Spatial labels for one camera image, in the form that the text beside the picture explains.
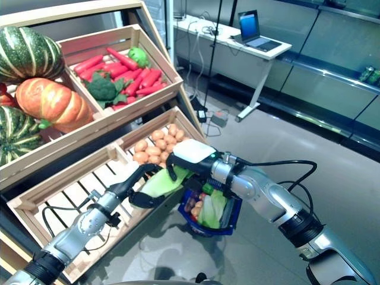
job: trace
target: red carrot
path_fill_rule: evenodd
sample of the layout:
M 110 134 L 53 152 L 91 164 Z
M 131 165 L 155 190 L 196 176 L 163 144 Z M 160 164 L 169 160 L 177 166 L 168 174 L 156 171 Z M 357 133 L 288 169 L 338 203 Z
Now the red carrot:
M 135 96 L 136 94 L 136 91 L 138 89 L 138 87 L 140 86 L 141 82 L 142 82 L 142 78 L 141 77 L 138 77 L 135 79 L 135 81 L 133 81 L 126 89 L 125 89 L 125 94 L 127 96 Z
M 153 83 L 159 79 L 161 76 L 162 71 L 158 69 L 151 69 L 148 76 L 144 78 L 144 80 L 141 82 L 141 89 L 151 87 Z
M 112 109 L 116 111 L 116 110 L 119 110 L 119 109 L 121 109 L 121 108 L 123 108 L 123 107 L 125 107 L 125 106 L 127 106 L 129 104 L 132 104 L 134 102 L 136 102 L 136 98 L 135 97 L 128 97 L 126 99 L 126 102 L 119 102 L 119 103 L 113 105 Z
M 100 64 L 97 64 L 97 65 L 95 65 L 95 66 L 89 68 L 88 70 L 83 71 L 83 72 L 79 75 L 79 77 L 80 77 L 81 79 L 90 80 L 91 77 L 92 77 L 92 75 L 93 75 L 93 73 L 94 73 L 95 71 L 97 71 L 97 70 L 102 69 L 104 66 L 105 66 L 105 63 L 104 63 L 104 62 L 102 62 L 102 63 L 100 63 Z
M 157 85 L 160 85 L 162 83 L 162 77 L 160 77 L 155 83 L 153 83 L 152 86 L 157 86 Z
M 128 71 L 128 68 L 123 66 L 123 65 L 120 65 L 120 66 L 113 66 L 110 68 L 109 72 L 111 74 L 111 77 L 112 78 L 115 78 L 121 74 L 123 74 L 124 72 L 127 72 Z
M 120 67 L 122 64 L 121 64 L 121 62 L 112 62 L 112 63 L 110 63 L 110 64 L 106 64 L 104 67 L 103 67 L 103 69 L 105 70 L 105 71 L 109 71 L 111 68 L 113 68 L 113 67 Z
M 141 68 L 135 70 L 135 71 L 127 71 L 127 72 L 124 72 L 123 74 L 119 75 L 118 77 L 115 78 L 115 81 L 120 79 L 120 78 L 123 78 L 124 79 L 124 82 L 127 82 L 128 80 L 131 80 L 131 79 L 136 79 L 139 74 L 141 74 L 143 70 Z
M 103 60 L 103 55 L 94 56 L 93 58 L 89 58 L 88 60 L 83 61 L 80 64 L 78 64 L 76 67 L 74 67 L 74 71 L 76 74 L 81 74 L 85 70 L 91 67 L 94 67 L 102 60 Z
M 111 47 L 107 47 L 107 51 L 109 54 L 113 55 L 115 58 L 120 60 L 120 62 L 124 64 L 126 67 L 128 67 L 129 69 L 136 70 L 138 68 L 137 62 L 135 62 L 133 59 L 130 59 L 129 57 L 118 53 L 116 50 L 112 49 Z
M 142 71 L 142 73 L 140 73 L 139 77 L 145 78 L 149 73 L 150 73 L 150 69 L 149 68 L 144 68 L 144 70 Z
M 162 83 L 162 84 L 159 84 L 159 85 L 156 85 L 156 86 L 151 86 L 151 87 L 148 87 L 148 88 L 144 88 L 144 89 L 140 89 L 140 90 L 137 90 L 136 91 L 136 94 L 137 95 L 149 95 L 149 94 L 152 94 L 156 91 L 159 91 L 161 90 L 162 88 L 166 87 L 167 84 L 166 83 Z

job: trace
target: broccoli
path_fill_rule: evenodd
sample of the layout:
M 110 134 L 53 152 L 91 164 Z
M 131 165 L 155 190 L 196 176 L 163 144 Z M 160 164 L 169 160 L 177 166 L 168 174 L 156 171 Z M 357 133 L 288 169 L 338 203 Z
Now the broccoli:
M 85 81 L 85 86 L 103 109 L 106 104 L 126 102 L 126 95 L 120 94 L 125 88 L 123 79 L 113 83 L 108 73 L 102 77 L 100 73 L 94 72 L 92 81 Z

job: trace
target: wooden crate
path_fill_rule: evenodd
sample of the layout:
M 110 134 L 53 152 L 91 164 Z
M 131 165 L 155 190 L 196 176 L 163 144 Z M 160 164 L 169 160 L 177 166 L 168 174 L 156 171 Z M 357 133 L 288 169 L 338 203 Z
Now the wooden crate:
M 46 245 L 51 236 L 43 222 L 41 212 L 47 204 L 70 208 L 74 203 L 78 206 L 91 190 L 96 189 L 102 194 L 105 187 L 124 181 L 138 166 L 137 162 L 132 160 L 132 148 L 136 142 L 143 138 L 148 138 L 155 129 L 165 128 L 170 123 L 176 123 L 178 127 L 185 131 L 187 136 L 204 142 L 203 136 L 188 121 L 179 108 L 174 107 L 147 122 L 142 127 L 126 134 L 116 142 L 87 156 L 12 199 L 8 202 L 8 206 L 39 245 Z M 137 191 L 143 183 L 144 181 L 141 179 L 134 186 L 134 189 Z M 119 229 L 113 228 L 111 230 L 109 241 L 104 247 L 96 251 L 90 251 L 89 254 L 86 252 L 80 253 L 74 262 L 66 268 L 64 274 L 70 282 L 77 280 L 150 212 L 150 210 L 132 207 L 128 200 L 125 200 L 122 206 L 116 210 L 121 214 L 122 219 Z M 47 211 L 46 217 L 53 232 L 57 234 L 64 230 L 65 226 L 69 226 L 77 214 L 78 212 L 76 211 L 55 210 L 55 214 Z M 101 239 L 106 239 L 108 232 L 109 227 L 106 226 L 101 232 L 102 238 L 94 237 L 86 245 L 86 248 L 92 249 L 102 245 L 103 241 Z
M 163 77 L 168 83 L 167 87 L 117 111 L 114 111 L 111 107 L 107 108 L 106 113 L 110 117 L 109 122 L 117 122 L 126 113 L 133 113 L 138 109 L 144 109 L 148 105 L 157 104 L 162 99 L 169 100 L 174 98 L 183 82 L 174 67 L 137 24 L 63 40 L 59 44 L 62 46 L 62 52 L 68 65 L 67 70 L 71 78 L 78 83 L 83 94 L 88 96 L 88 99 L 97 106 L 100 112 L 103 109 L 97 104 L 96 100 L 84 87 L 81 79 L 73 71 L 78 63 L 96 55 L 103 55 L 103 60 L 107 63 L 115 62 L 117 59 L 107 54 L 107 47 L 112 47 L 119 53 L 127 55 L 131 47 L 138 46 L 146 52 L 152 67 L 162 70 Z
M 94 112 L 94 121 L 68 134 L 63 134 L 52 127 L 41 130 L 44 140 L 42 146 L 0 167 L 0 191 L 107 131 L 108 121 L 102 115 L 103 111 L 99 111 L 97 106 L 83 94 L 78 84 L 70 79 L 67 71 L 64 71 L 56 81 L 76 91 L 86 100 Z M 8 86 L 8 91 L 13 96 L 15 89 L 15 85 Z

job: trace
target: power adapter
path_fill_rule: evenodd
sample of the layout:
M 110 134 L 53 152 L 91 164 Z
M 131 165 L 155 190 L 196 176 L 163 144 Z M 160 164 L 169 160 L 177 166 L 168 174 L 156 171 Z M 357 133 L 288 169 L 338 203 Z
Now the power adapter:
M 200 123 L 206 123 L 207 117 L 206 117 L 206 112 L 204 110 L 198 110 L 196 111 L 197 113 L 197 118 Z
M 219 127 L 224 128 L 227 125 L 228 114 L 223 111 L 216 111 L 211 117 L 211 121 Z

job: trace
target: pumpkin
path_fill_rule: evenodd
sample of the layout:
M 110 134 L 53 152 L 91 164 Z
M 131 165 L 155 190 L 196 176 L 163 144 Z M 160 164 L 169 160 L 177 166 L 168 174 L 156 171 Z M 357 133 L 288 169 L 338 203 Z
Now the pumpkin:
M 34 150 L 42 144 L 38 124 L 21 110 L 0 106 L 0 165 Z
M 45 78 L 25 80 L 16 89 L 16 99 L 26 114 L 64 133 L 93 120 L 91 108 L 78 93 Z
M 32 77 L 55 79 L 64 70 L 61 48 L 27 27 L 0 29 L 0 81 L 18 84 Z

